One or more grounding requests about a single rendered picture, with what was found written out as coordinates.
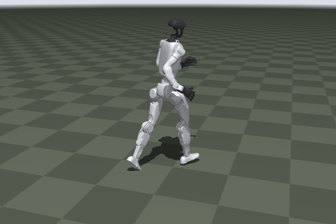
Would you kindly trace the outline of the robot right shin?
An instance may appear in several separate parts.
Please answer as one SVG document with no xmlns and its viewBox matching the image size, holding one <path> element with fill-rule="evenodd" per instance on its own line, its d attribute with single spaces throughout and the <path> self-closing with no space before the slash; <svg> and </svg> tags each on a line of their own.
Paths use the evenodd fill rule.
<svg viewBox="0 0 336 224">
<path fill-rule="evenodd" d="M 178 137 L 183 149 L 183 154 L 185 155 L 185 157 L 189 157 L 190 141 L 191 141 L 190 126 L 184 124 L 181 126 L 180 131 L 181 132 L 178 132 Z"/>
</svg>

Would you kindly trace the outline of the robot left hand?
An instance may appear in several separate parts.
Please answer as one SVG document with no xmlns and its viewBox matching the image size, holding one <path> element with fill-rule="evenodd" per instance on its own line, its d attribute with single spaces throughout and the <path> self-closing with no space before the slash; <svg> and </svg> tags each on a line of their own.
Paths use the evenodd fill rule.
<svg viewBox="0 0 336 224">
<path fill-rule="evenodd" d="M 181 62 L 182 68 L 183 67 L 188 67 L 188 66 L 196 66 L 195 64 L 191 64 L 191 63 L 196 63 L 196 62 L 193 62 L 193 61 L 197 61 L 197 60 L 194 60 L 194 59 L 196 59 L 196 58 L 191 58 L 191 56 L 188 56 L 187 58 L 185 58 L 185 60 L 183 60 L 183 62 Z"/>
</svg>

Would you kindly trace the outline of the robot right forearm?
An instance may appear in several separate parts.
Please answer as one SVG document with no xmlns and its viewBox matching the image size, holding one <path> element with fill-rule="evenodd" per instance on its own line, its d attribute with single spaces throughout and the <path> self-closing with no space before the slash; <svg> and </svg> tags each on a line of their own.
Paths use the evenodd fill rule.
<svg viewBox="0 0 336 224">
<path fill-rule="evenodd" d="M 182 85 L 179 85 L 176 82 L 176 79 L 174 78 L 174 74 L 170 67 L 165 68 L 165 75 L 166 75 L 166 80 L 169 82 L 173 90 L 180 90 L 183 92 L 184 87 Z"/>
</svg>

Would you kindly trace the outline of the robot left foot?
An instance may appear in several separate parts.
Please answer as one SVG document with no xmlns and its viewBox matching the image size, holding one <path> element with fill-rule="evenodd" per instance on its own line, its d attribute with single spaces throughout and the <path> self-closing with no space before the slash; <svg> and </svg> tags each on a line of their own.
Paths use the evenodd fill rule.
<svg viewBox="0 0 336 224">
<path fill-rule="evenodd" d="M 139 162 L 136 161 L 133 156 L 129 156 L 126 161 L 128 163 L 130 163 L 133 168 L 138 169 L 138 170 L 142 170 L 140 165 L 139 165 Z"/>
</svg>

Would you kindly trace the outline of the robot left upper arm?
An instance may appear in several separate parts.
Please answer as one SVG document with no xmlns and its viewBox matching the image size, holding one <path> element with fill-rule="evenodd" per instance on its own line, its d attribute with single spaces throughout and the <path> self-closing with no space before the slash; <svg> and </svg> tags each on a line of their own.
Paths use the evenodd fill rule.
<svg viewBox="0 0 336 224">
<path fill-rule="evenodd" d="M 158 55 L 157 55 L 157 59 L 156 59 L 156 66 L 159 67 L 159 59 L 160 59 L 160 51 L 161 51 L 161 45 L 162 45 L 162 42 L 164 40 L 161 40 L 160 41 L 160 47 L 159 47 L 159 52 L 158 52 Z"/>
</svg>

